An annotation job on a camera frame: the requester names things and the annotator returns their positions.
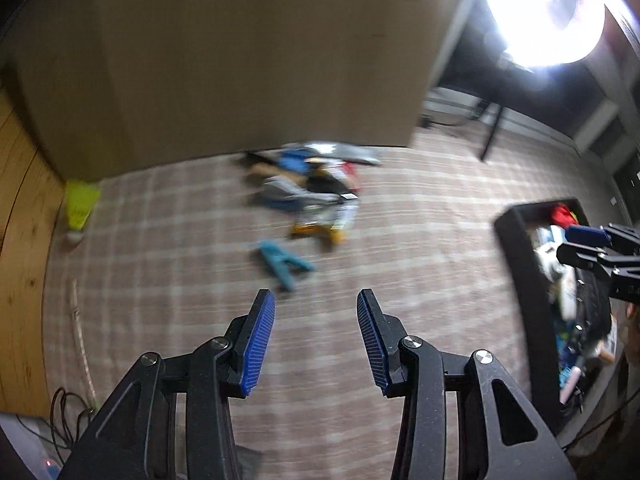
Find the tripod leg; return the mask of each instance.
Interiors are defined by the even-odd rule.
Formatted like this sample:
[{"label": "tripod leg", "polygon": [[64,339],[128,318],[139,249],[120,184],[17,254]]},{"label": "tripod leg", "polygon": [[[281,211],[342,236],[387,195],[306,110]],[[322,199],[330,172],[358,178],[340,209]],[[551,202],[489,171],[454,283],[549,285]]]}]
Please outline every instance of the tripod leg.
[{"label": "tripod leg", "polygon": [[500,120],[502,119],[503,112],[504,112],[504,106],[500,105],[498,114],[495,117],[494,125],[491,127],[489,138],[486,140],[486,144],[484,145],[484,150],[482,150],[482,155],[480,155],[481,162],[484,162],[484,160],[486,159],[487,153],[489,152],[489,148],[494,143],[495,133],[498,130],[498,126],[500,125]]}]

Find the wooden panel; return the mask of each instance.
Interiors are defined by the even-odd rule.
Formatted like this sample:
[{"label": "wooden panel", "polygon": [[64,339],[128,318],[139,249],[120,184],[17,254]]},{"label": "wooden panel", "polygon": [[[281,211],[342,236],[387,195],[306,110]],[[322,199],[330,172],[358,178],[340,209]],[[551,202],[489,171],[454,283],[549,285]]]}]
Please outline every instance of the wooden panel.
[{"label": "wooden panel", "polygon": [[35,152],[35,146],[15,114],[9,115],[4,125],[0,126],[0,249],[20,184]]},{"label": "wooden panel", "polygon": [[12,109],[13,106],[6,94],[0,91],[0,127],[2,127],[4,122],[7,120]]},{"label": "wooden panel", "polygon": [[42,353],[42,289],[63,186],[40,155],[33,159],[0,252],[0,411],[47,416]]}]

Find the red cloth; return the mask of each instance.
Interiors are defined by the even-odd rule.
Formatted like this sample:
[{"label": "red cloth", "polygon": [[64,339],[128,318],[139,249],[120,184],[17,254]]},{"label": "red cloth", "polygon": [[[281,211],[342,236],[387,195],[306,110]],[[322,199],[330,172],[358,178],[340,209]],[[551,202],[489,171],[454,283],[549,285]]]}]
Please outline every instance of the red cloth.
[{"label": "red cloth", "polygon": [[349,180],[351,182],[350,189],[353,191],[360,191],[360,181],[358,179],[358,175],[356,174],[356,165],[352,162],[345,162],[341,165],[344,173],[349,175]]},{"label": "red cloth", "polygon": [[551,211],[551,221],[559,225],[562,229],[567,229],[570,225],[579,225],[578,221],[571,214],[571,210],[564,204],[558,204]]}]

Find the baseboard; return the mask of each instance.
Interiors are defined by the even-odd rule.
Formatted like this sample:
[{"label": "baseboard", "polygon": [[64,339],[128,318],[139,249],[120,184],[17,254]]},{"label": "baseboard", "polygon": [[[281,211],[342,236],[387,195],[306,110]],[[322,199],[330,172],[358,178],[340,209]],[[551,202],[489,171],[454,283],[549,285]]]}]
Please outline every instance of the baseboard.
[{"label": "baseboard", "polygon": [[[422,108],[447,114],[470,115],[476,108],[476,104],[478,104],[477,97],[464,92],[437,87],[427,94],[426,99],[422,102]],[[493,124],[497,112],[498,105],[491,104],[480,120],[484,124]],[[515,134],[548,142],[568,152],[577,153],[573,139],[510,108],[504,109],[500,126]]]}]

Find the bright lamp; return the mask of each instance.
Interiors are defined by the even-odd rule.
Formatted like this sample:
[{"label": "bright lamp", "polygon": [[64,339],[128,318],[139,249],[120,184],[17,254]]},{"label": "bright lamp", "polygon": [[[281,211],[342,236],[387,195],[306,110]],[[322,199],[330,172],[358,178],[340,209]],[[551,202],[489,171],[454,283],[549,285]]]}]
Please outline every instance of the bright lamp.
[{"label": "bright lamp", "polygon": [[507,44],[506,53],[524,67],[578,61],[590,53],[604,28],[603,0],[574,0],[567,23],[552,13],[558,0],[487,0]]}]

